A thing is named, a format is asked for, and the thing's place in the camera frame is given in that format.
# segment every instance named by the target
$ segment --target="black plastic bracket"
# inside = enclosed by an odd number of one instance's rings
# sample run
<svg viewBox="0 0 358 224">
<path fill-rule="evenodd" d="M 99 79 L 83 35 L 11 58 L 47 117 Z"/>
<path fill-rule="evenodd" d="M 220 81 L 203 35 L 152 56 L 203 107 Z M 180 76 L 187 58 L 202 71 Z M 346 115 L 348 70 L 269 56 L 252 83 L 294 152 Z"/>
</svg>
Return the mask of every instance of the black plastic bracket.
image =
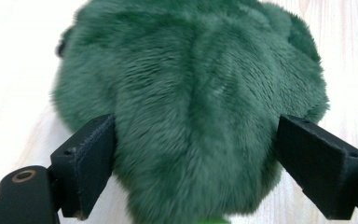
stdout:
<svg viewBox="0 0 358 224">
<path fill-rule="evenodd" d="M 91 120 L 53 154 L 51 166 L 21 168 L 0 183 L 0 224 L 57 224 L 86 219 L 112 174 L 115 118 Z"/>
<path fill-rule="evenodd" d="M 51 154 L 53 176 L 63 182 L 64 217 L 89 217 L 113 170 L 115 118 L 88 122 Z"/>
<path fill-rule="evenodd" d="M 358 149 L 314 123 L 281 116 L 277 159 L 328 219 L 358 206 Z"/>
<path fill-rule="evenodd" d="M 0 224 L 8 223 L 60 223 L 45 167 L 24 167 L 2 179 Z"/>
</svg>

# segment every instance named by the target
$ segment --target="green fur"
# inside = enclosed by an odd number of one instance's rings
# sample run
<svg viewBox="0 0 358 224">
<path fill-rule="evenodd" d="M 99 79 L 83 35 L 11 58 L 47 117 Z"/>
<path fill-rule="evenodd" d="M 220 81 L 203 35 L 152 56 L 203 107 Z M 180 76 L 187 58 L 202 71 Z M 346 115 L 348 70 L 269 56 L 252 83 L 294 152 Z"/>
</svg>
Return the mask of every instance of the green fur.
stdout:
<svg viewBox="0 0 358 224">
<path fill-rule="evenodd" d="M 77 14 L 53 100 L 76 131 L 114 113 L 134 223 L 250 214 L 278 183 L 280 114 L 327 109 L 302 20 L 251 0 L 94 0 Z"/>
</svg>

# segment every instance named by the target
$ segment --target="stuffed toy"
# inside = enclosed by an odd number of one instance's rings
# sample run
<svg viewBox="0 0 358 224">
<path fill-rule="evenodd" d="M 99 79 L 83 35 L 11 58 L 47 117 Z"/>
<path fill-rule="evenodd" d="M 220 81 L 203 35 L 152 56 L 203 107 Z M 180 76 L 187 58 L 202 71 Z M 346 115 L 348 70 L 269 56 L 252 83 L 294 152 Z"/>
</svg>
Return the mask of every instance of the stuffed toy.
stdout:
<svg viewBox="0 0 358 224">
<path fill-rule="evenodd" d="M 307 25 L 272 4 L 93 0 L 63 43 L 55 108 L 72 131 L 115 115 L 136 224 L 253 213 L 280 179 L 280 114 L 328 107 Z"/>
</svg>

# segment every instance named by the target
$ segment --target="wood grain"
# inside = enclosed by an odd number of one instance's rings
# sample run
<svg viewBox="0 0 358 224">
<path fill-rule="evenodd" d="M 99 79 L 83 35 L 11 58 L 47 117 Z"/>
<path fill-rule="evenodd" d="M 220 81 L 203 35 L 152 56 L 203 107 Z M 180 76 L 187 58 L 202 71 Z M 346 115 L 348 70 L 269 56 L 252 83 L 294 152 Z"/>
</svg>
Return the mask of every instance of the wood grain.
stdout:
<svg viewBox="0 0 358 224">
<path fill-rule="evenodd" d="M 358 0 L 274 0 L 303 18 L 322 56 L 331 109 L 320 125 L 358 147 Z M 49 155 L 70 133 L 51 103 L 61 32 L 84 1 L 0 1 L 0 180 L 27 165 L 49 165 Z M 126 192 L 114 178 L 89 220 L 83 223 L 131 223 Z M 290 175 L 259 209 L 232 223 L 327 223 Z M 62 223 L 80 223 L 63 218 Z M 358 211 L 352 221 L 358 223 Z"/>
</svg>

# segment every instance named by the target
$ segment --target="light wooden surface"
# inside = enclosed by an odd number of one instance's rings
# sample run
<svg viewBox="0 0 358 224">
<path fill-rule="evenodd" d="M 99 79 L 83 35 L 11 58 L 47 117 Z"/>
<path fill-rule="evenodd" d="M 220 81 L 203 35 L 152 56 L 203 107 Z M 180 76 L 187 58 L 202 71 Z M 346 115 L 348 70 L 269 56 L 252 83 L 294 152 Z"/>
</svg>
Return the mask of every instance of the light wooden surface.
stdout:
<svg viewBox="0 0 358 224">
<path fill-rule="evenodd" d="M 320 125 L 358 147 L 358 0 L 271 2 L 309 24 L 331 100 Z M 23 166 L 49 166 L 50 153 L 70 136 L 49 96 L 59 65 L 54 55 L 59 36 L 83 3 L 0 0 L 0 180 Z M 111 178 L 84 223 L 131 223 L 125 204 L 126 193 Z M 230 219 L 235 224 L 328 222 L 287 173 L 255 214 Z M 352 221 L 329 223 L 358 223 L 358 211 Z"/>
</svg>

